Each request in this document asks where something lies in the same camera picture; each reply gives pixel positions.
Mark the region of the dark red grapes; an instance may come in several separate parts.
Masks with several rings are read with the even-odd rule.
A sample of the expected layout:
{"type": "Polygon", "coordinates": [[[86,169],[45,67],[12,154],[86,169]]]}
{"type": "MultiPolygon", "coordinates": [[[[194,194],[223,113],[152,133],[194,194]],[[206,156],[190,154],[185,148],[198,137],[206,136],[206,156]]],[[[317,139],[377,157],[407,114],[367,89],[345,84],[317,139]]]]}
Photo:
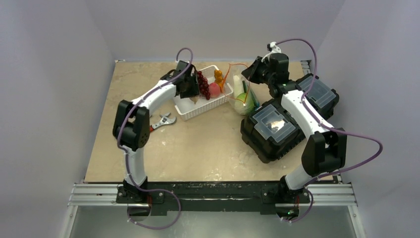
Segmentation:
{"type": "Polygon", "coordinates": [[[197,81],[198,81],[198,86],[199,86],[199,91],[200,94],[206,98],[206,100],[210,99],[210,95],[209,95],[209,84],[208,84],[208,80],[206,77],[203,76],[203,73],[201,71],[197,72],[197,81]]]}

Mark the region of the clear orange zip bag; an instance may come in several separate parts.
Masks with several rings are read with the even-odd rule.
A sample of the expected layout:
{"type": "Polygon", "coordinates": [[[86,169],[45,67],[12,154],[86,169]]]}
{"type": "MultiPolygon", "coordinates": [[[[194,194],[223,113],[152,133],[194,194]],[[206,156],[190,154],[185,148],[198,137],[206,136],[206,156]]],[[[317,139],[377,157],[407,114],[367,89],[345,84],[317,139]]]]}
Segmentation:
{"type": "Polygon", "coordinates": [[[230,63],[222,81],[224,96],[233,109],[243,116],[261,106],[251,88],[251,82],[242,75],[242,71],[247,68],[244,63],[230,63]]]}

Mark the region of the green cucumber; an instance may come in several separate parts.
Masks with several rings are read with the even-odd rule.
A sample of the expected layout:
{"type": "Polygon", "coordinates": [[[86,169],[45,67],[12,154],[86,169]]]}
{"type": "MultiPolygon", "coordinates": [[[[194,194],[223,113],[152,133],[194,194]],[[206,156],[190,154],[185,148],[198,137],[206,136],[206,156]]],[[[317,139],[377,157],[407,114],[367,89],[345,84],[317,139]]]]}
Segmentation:
{"type": "Polygon", "coordinates": [[[250,88],[249,81],[244,80],[242,84],[243,84],[244,92],[247,94],[247,99],[251,99],[251,101],[253,102],[253,110],[256,111],[260,107],[259,100],[257,99],[253,89],[250,88]]]}

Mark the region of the white radish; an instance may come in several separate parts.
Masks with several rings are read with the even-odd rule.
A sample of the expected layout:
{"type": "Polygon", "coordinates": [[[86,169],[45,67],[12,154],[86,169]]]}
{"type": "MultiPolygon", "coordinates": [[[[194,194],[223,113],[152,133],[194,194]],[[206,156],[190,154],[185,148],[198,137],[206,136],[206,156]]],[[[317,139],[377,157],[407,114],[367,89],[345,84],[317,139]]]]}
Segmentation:
{"type": "Polygon", "coordinates": [[[244,93],[243,79],[239,75],[234,75],[233,82],[233,96],[234,98],[237,98],[240,94],[244,93]]]}

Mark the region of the green cabbage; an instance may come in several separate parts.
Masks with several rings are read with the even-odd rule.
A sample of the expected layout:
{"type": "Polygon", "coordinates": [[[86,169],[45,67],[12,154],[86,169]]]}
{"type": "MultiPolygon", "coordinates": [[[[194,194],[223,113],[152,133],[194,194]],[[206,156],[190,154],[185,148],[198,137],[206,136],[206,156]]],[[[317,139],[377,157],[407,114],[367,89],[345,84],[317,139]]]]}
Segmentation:
{"type": "Polygon", "coordinates": [[[233,108],[237,113],[246,115],[253,111],[253,102],[247,99],[246,93],[242,93],[234,100],[233,108]]]}

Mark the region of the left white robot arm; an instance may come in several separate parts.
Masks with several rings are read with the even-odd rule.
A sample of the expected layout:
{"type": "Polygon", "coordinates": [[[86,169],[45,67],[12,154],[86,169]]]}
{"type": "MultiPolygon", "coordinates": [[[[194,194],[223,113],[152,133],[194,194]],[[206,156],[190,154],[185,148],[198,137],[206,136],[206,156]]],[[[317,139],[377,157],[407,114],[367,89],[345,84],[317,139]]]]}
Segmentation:
{"type": "Polygon", "coordinates": [[[112,134],[122,150],[126,175],[123,186],[136,203],[146,200],[149,189],[144,169],[144,147],[150,137],[150,115],[166,101],[176,96],[194,97],[199,94],[197,70],[190,62],[180,60],[175,69],[162,76],[144,95],[122,100],[117,106],[112,134]]]}

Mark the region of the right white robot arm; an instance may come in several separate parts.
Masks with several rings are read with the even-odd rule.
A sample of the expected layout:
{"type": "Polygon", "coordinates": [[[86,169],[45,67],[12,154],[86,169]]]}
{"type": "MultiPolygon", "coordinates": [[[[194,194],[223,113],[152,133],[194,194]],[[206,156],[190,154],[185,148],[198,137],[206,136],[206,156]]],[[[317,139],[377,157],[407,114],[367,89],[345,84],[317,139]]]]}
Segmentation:
{"type": "Polygon", "coordinates": [[[283,176],[278,195],[291,201],[311,180],[345,164],[347,137],[343,129],[324,124],[306,98],[306,91],[289,78],[289,59],[283,53],[257,57],[242,75],[268,86],[271,99],[246,116],[240,127],[243,141],[264,163],[281,158],[302,140],[306,146],[299,166],[283,176]]]}

